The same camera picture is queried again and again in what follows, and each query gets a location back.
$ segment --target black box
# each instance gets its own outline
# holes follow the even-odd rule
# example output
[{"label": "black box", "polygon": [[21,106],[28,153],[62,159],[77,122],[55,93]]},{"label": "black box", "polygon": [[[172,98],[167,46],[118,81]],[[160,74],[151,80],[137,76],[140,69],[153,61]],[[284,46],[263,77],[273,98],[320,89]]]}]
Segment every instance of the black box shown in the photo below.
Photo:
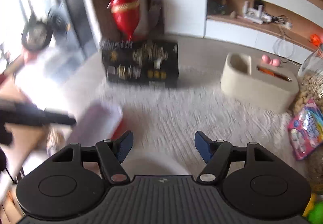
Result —
[{"label": "black box", "polygon": [[107,80],[173,88],[178,80],[178,43],[162,40],[102,39],[102,63]]}]

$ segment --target colorful plastic package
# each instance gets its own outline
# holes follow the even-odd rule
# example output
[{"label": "colorful plastic package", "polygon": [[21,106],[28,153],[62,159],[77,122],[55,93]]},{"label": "colorful plastic package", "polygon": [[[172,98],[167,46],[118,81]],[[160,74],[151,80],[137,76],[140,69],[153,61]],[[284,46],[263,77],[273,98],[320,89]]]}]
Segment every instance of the colorful plastic package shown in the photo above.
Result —
[{"label": "colorful plastic package", "polygon": [[290,143],[296,160],[302,160],[323,143],[323,115],[314,99],[288,125]]}]

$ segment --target green ball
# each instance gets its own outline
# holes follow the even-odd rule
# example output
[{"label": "green ball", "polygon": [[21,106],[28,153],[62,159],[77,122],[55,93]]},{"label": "green ball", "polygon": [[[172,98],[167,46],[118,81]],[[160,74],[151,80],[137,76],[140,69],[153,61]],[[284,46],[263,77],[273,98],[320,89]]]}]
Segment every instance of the green ball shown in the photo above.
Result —
[{"label": "green ball", "polygon": [[323,224],[323,201],[314,206],[308,215],[308,221],[311,224]]}]

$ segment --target beige container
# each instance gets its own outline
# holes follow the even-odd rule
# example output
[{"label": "beige container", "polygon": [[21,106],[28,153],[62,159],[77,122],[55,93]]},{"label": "beige container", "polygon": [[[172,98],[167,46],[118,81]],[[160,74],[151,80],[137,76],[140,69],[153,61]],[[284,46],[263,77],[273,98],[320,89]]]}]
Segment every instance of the beige container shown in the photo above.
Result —
[{"label": "beige container", "polygon": [[[259,69],[266,69],[276,76]],[[298,83],[288,69],[274,67],[249,55],[230,53],[225,61],[221,89],[238,100],[282,113],[298,93]]]}]

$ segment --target red vase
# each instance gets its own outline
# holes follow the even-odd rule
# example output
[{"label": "red vase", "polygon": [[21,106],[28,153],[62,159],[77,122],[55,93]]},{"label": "red vase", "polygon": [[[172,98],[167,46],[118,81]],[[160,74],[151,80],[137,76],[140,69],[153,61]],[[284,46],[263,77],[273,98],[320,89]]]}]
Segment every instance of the red vase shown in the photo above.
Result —
[{"label": "red vase", "polygon": [[111,0],[110,8],[118,29],[131,40],[140,20],[139,0]]}]

